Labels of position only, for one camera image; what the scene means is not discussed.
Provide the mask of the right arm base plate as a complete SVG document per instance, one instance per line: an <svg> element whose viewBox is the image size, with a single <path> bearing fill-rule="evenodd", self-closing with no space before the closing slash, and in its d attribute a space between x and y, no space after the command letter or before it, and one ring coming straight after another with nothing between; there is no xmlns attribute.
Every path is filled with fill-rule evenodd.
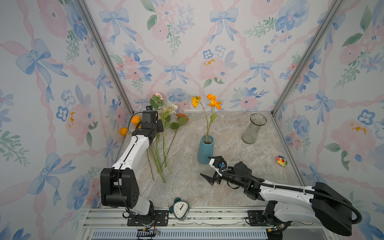
<svg viewBox="0 0 384 240"><path fill-rule="evenodd" d="M282 222L274 216L266 217L264 211L261 210L249 210L247 211L246 223L251 227L266 227L283 228L290 226L292 222Z"/></svg>

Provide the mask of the orange poppy flower stem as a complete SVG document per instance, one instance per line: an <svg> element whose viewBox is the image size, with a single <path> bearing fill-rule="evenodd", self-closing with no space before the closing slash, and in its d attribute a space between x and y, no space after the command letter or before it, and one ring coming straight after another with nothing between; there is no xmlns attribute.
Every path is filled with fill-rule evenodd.
<svg viewBox="0 0 384 240"><path fill-rule="evenodd" d="M203 142L205 144L211 144L213 140L210 140L210 129L217 117L217 113L215 112L215 110L220 111L222 109L223 102L217 100L217 97L213 94L208 94L207 100L209 101L209 104L208 104L208 106L210 107L209 112L206 111L205 105L202 102L202 98L199 96L195 96L192 98L192 105L194 108L197 108L198 106L202 106L203 108L205 118L206 118L206 123L207 123L207 132Z"/></svg>

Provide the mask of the white flower stem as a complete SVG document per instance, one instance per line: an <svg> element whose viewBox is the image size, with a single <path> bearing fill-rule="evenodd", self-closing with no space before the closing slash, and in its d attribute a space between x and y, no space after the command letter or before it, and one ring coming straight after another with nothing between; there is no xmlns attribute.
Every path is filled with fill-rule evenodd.
<svg viewBox="0 0 384 240"><path fill-rule="evenodd" d="M176 114L178 107L175 104L165 104L161 108L161 119L163 121L164 132L163 132L163 157L164 157L164 167L168 167L168 154L167 154L167 144L166 144L166 128L169 126L172 115Z"/></svg>

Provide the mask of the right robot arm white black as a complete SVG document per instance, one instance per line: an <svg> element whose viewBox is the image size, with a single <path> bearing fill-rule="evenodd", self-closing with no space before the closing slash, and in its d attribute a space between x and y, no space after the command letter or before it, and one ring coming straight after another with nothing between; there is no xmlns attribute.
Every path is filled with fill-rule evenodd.
<svg viewBox="0 0 384 240"><path fill-rule="evenodd" d="M215 173L203 178L211 185L225 181L232 189L243 189L248 198L266 202L261 213L250 211L246 221L254 227L270 226L267 233L277 239L282 239L293 222L320 224L337 235L350 237L352 226L363 220L350 201L325 183L306 187L278 185L253 176L243 162L230 167L222 156L208 160Z"/></svg>

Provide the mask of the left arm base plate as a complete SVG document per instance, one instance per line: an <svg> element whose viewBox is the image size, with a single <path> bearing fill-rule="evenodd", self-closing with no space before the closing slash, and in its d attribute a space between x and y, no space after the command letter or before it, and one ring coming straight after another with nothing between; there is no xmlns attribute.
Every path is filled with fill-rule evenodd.
<svg viewBox="0 0 384 240"><path fill-rule="evenodd" d="M130 214L127 218L128 227L166 227L168 222L168 210L150 210L148 215Z"/></svg>

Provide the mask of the pink carnation flower stem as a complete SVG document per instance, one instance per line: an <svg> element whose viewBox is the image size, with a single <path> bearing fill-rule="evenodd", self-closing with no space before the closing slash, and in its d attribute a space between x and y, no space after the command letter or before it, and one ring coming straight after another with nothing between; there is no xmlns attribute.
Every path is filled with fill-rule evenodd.
<svg viewBox="0 0 384 240"><path fill-rule="evenodd" d="M157 112L158 120L161 120L162 107L164 106L164 98L160 93L154 93L154 95L150 99L150 104L153 110ZM157 133L155 141L153 142L151 154L153 157L153 161L155 163L156 170L161 177L163 183L166 183L166 177L163 171L163 164L160 154L160 146L159 143L161 141L161 134Z"/></svg>

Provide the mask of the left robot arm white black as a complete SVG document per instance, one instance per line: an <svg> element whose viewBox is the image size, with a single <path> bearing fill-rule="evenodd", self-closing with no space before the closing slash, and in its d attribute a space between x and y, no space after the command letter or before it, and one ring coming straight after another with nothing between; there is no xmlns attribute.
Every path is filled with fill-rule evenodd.
<svg viewBox="0 0 384 240"><path fill-rule="evenodd" d="M142 111L142 118L122 156L111 168L101 171L101 201L106 207L125 207L135 215L149 216L153 204L140 195L135 168L164 127L151 106Z"/></svg>

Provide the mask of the teal ceramic vase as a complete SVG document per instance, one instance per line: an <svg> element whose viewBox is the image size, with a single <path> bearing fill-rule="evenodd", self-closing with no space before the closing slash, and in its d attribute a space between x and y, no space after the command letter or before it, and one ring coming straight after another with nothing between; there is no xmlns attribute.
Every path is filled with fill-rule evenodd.
<svg viewBox="0 0 384 240"><path fill-rule="evenodd" d="M201 142L198 149L197 159L201 164L209 164L210 157L214 154L215 140L212 136L204 135L201 138Z"/></svg>

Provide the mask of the orange sunflower stem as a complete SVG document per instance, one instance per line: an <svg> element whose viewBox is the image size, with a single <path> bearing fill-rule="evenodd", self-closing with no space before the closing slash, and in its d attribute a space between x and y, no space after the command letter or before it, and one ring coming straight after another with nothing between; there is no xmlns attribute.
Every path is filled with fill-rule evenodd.
<svg viewBox="0 0 384 240"><path fill-rule="evenodd" d="M164 166L169 169L169 172L171 172L171 167L170 167L170 159L168 155L175 141L178 130L180 129L180 127L186 125L188 121L189 121L188 116L181 113L175 114L174 116L167 116L165 118L165 128L170 129L173 132L173 137L169 144L167 144L166 134L165 133L163 134Z"/></svg>

